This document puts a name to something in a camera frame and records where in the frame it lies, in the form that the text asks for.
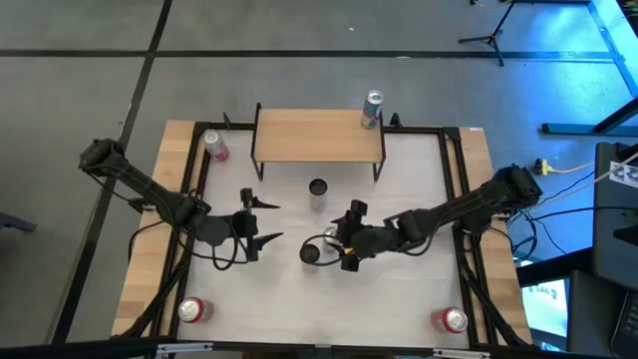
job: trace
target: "yellow cable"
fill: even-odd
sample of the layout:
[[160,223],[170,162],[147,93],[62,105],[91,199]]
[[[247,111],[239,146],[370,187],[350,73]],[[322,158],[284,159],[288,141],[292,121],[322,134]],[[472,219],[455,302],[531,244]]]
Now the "yellow cable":
[[485,4],[481,3],[479,0],[475,0],[475,5],[479,5],[479,6],[480,6],[480,7],[482,7],[483,9],[487,9],[487,10],[494,10],[494,9],[499,8],[499,7],[503,7],[503,6],[505,6],[505,5],[509,4],[509,3],[510,3],[510,2],[512,2],[512,1],[513,1],[513,0],[507,0],[507,1],[503,1],[503,2],[501,2],[501,3],[500,3],[500,4],[498,4],[498,5],[492,5],[492,6],[489,6],[489,5],[485,5]]
[[588,168],[588,167],[590,167],[593,164],[594,164],[594,162],[591,162],[589,164],[585,164],[583,166],[578,166],[577,168],[573,168],[573,169],[569,169],[569,170],[557,170],[557,169],[554,169],[552,166],[547,166],[547,171],[551,172],[551,173],[557,173],[557,174],[569,174],[569,173],[572,173],[572,172],[576,172],[578,170],[582,170],[582,169]]
[[[620,165],[618,165],[617,167],[625,166],[625,165],[629,164],[629,163],[630,163],[632,160],[634,160],[635,158],[638,158],[638,153],[633,154],[633,155],[632,155],[629,159],[627,159],[627,160],[623,161],[623,162],[622,162]],[[578,193],[578,192],[580,192],[580,191],[582,191],[582,190],[586,189],[587,187],[589,187],[589,186],[591,186],[591,185],[593,185],[593,184],[597,183],[598,181],[606,179],[606,178],[609,176],[609,174],[611,174],[611,173],[612,173],[612,172],[614,172],[614,171],[616,171],[616,168],[610,169],[610,170],[609,170],[609,171],[607,171],[606,173],[604,173],[604,174],[600,175],[600,176],[599,176],[597,179],[595,179],[593,182],[590,182],[590,183],[588,183],[588,184],[586,184],[586,185],[584,185],[584,186],[582,186],[582,187],[580,187],[580,188],[577,188],[577,189],[575,189],[575,190],[571,191],[570,193],[566,193],[566,194],[564,194],[564,195],[558,196],[558,197],[553,198],[553,199],[551,199],[551,200],[547,200],[547,201],[542,202],[542,203],[540,203],[540,204],[534,205],[534,206],[530,207],[529,209],[531,209],[531,208],[536,209],[536,208],[538,208],[538,207],[540,207],[540,206],[542,206],[542,205],[546,205],[546,204],[548,204],[548,203],[556,202],[557,200],[561,200],[561,199],[563,199],[563,198],[565,198],[565,197],[568,197],[568,196],[571,196],[571,195],[573,195],[573,194],[575,194],[575,193]]]

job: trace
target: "metal bracket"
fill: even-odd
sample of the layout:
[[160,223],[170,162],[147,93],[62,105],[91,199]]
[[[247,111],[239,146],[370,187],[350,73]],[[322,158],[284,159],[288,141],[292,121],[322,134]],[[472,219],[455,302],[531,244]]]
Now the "metal bracket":
[[200,351],[212,351],[212,343],[179,343],[158,345],[158,354],[193,353]]
[[444,127],[443,133],[454,142],[461,140],[461,131],[458,127]]
[[392,119],[390,119],[390,126],[394,126],[397,129],[402,129],[403,125],[401,124],[401,119],[399,118],[399,114],[392,114]]
[[223,113],[223,122],[226,124],[226,129],[230,130],[230,119],[228,118],[228,115],[226,114],[226,112],[222,112]]
[[145,200],[144,198],[133,198],[129,200],[129,205],[139,213],[144,213],[145,211],[155,210],[156,206]]
[[451,359],[488,359],[489,353],[468,350],[435,349],[434,356]]

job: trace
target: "black floor line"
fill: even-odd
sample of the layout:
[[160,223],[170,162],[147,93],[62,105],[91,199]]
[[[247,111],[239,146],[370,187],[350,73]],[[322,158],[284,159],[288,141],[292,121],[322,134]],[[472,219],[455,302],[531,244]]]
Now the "black floor line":
[[136,88],[133,91],[133,98],[131,99],[129,111],[127,112],[127,118],[124,121],[122,133],[120,134],[120,138],[118,139],[125,150],[129,144],[129,140],[131,139],[133,126],[135,125],[136,119],[138,118],[138,112],[140,111],[140,105],[142,104],[144,92],[147,90],[147,83],[149,82],[149,76],[151,75],[151,69],[153,68],[154,61],[155,58],[153,56],[148,56],[145,58],[144,64],[142,65],[142,70],[140,71],[140,76],[138,77],[138,82],[136,83]]
[[[155,51],[160,43],[161,34],[168,17],[168,13],[170,11],[171,4],[172,0],[164,0],[163,2],[158,23],[156,25],[156,30],[149,46],[150,51]],[[136,87],[133,91],[133,97],[131,98],[129,111],[127,112],[127,118],[125,120],[122,133],[119,138],[120,143],[125,149],[127,144],[129,143],[129,140],[131,139],[133,126],[138,116],[138,111],[140,110],[140,104],[142,103],[142,98],[149,81],[149,75],[151,74],[151,69],[153,68],[154,59],[155,58],[151,55],[146,56],[144,64],[142,65],[142,70],[140,71],[140,76],[138,77],[138,82],[136,83]],[[100,190],[98,203],[96,205],[91,221],[88,223],[88,229],[86,231],[86,235],[82,244],[80,258],[78,260],[77,266],[74,268],[73,278],[71,280],[71,284],[69,285],[66,298],[64,299],[64,304],[62,304],[60,316],[56,318],[57,323],[55,325],[55,329],[53,329],[53,334],[51,337],[51,342],[53,344],[64,343],[67,341],[67,338],[69,336],[69,331],[71,330],[71,326],[73,325],[73,319],[75,317],[76,310],[78,309],[78,304],[80,303],[80,299],[82,298],[82,291],[89,275],[91,262],[93,261],[93,257],[98,247],[98,241],[100,239],[102,227],[104,226],[105,220],[107,218],[107,212],[109,210],[109,204],[111,202],[112,191],[115,188],[115,185],[115,179],[108,179],[105,182],[105,187],[101,188]]]
[[[413,58],[495,59],[494,51],[383,51],[383,50],[160,50],[158,58]],[[613,60],[610,52],[505,51],[506,59]]]
[[50,57],[50,58],[130,58],[143,57],[145,50],[21,50],[0,49],[0,57]]

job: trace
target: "red soda can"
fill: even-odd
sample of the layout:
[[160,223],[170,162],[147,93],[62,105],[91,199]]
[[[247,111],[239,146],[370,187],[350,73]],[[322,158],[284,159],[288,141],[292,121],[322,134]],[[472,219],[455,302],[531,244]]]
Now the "red soda can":
[[221,134],[215,130],[208,130],[203,133],[203,142],[208,153],[216,161],[225,161],[228,158],[228,146],[223,141]]
[[468,317],[459,308],[437,309],[430,315],[434,327],[444,333],[463,333],[468,328]]
[[177,315],[185,323],[205,323],[212,317],[212,304],[197,297],[190,297],[179,305]]

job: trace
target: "wooden edge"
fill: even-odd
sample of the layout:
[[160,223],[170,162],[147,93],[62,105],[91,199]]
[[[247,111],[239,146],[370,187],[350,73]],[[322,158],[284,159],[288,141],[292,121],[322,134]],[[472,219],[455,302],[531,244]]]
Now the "wooden edge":
[[[195,160],[192,166],[192,173],[190,177],[190,184],[188,185],[188,191],[197,188],[197,182],[199,181],[199,174],[201,172],[201,166],[203,165],[203,155],[205,151],[205,146],[203,145],[203,139],[199,139],[199,144],[197,144],[197,152],[195,155]],[[186,243],[186,234],[182,233],[179,235],[179,240],[182,243]],[[175,251],[174,255],[174,265],[177,265],[179,258],[181,257],[182,249],[178,247]],[[161,324],[159,326],[159,335],[168,335],[168,330],[170,328],[170,322],[172,321],[172,316],[174,312],[172,311],[175,304],[175,298],[177,295],[177,286],[175,286],[164,303],[163,314],[161,316]]]
[[[179,191],[181,187],[193,127],[192,121],[166,122],[153,180],[168,190]],[[140,227],[159,220],[156,212],[145,212]],[[158,292],[169,239],[170,227],[167,224],[145,230],[136,238],[112,328],[113,335],[129,329]]]
[[[470,190],[476,189],[493,176],[485,133],[478,128],[459,128],[459,130],[461,132],[461,145],[466,160]],[[459,170],[457,169],[456,161],[451,161],[451,167],[453,169],[453,177],[457,178]],[[455,182],[455,193],[461,193],[461,190],[456,190],[456,188],[457,183]],[[491,226],[507,233],[506,227],[501,220],[494,219]],[[509,240],[500,233],[488,230],[482,235],[480,250],[491,300],[516,334],[527,343],[531,343],[531,333],[522,304],[516,268],[511,259]],[[468,260],[474,269],[473,259],[468,256]],[[477,319],[478,339],[480,342],[486,342],[482,307],[474,294],[473,307]],[[500,333],[498,333],[498,342],[505,344]]]

